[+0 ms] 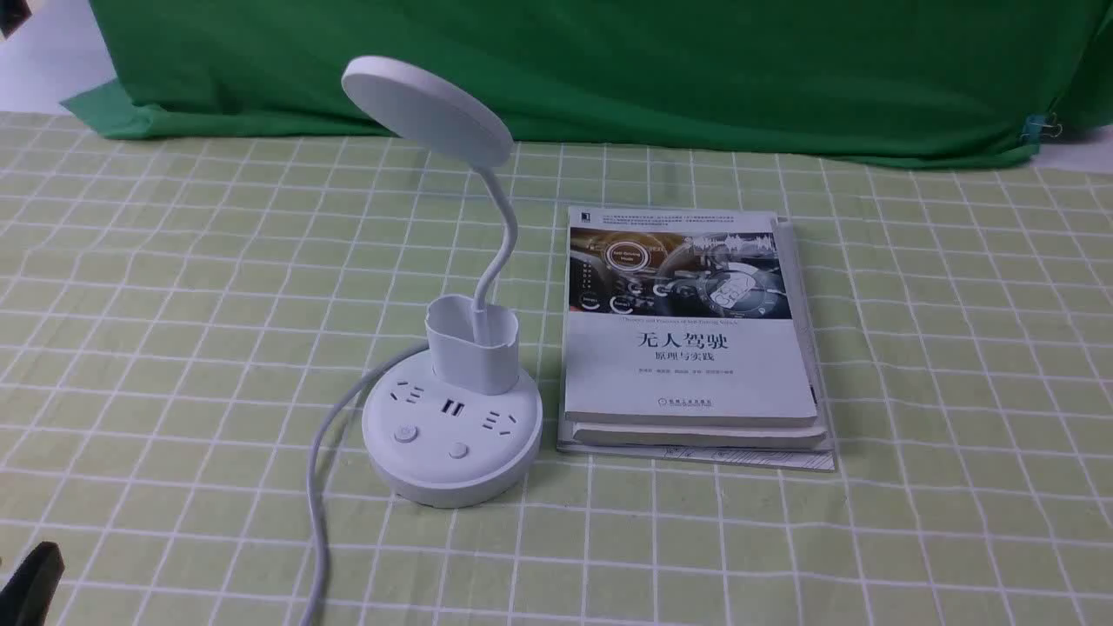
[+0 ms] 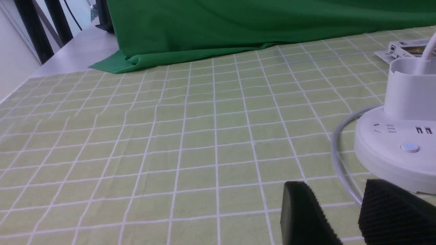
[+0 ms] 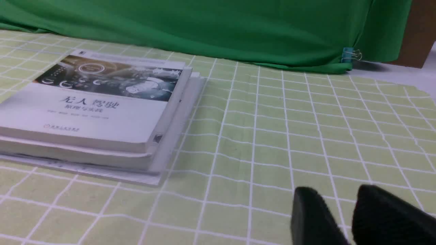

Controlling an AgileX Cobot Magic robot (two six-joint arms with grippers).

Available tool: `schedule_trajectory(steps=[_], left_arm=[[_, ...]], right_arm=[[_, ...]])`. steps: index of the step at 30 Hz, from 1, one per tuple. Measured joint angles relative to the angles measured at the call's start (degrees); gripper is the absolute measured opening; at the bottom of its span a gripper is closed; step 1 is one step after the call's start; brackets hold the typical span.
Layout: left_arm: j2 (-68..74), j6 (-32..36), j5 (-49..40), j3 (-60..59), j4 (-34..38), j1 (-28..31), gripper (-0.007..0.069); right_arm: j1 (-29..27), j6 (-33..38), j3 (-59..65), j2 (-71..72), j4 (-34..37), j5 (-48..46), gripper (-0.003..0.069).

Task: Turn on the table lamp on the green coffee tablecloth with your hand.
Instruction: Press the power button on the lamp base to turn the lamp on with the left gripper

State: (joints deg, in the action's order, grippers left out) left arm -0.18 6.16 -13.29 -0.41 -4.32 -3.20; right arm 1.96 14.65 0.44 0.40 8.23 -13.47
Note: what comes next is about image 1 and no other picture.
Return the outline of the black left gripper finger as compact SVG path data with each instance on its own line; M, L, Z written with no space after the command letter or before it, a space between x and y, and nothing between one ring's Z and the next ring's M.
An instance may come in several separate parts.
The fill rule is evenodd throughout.
M65 570L58 542L37 544L1 591L1 625L45 625Z

